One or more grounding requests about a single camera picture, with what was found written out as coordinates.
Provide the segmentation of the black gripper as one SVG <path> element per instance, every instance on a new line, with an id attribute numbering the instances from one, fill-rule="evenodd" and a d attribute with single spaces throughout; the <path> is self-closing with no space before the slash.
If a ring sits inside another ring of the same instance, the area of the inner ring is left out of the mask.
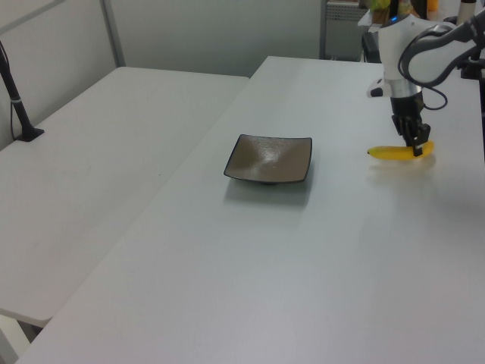
<path id="1" fill-rule="evenodd" d="M 391 97 L 390 102 L 392 120 L 398 135 L 404 139 L 406 146 L 411 147 L 413 157 L 422 156 L 424 144 L 430 135 L 430 126 L 421 123 L 421 111 L 424 108 L 423 95 Z"/>

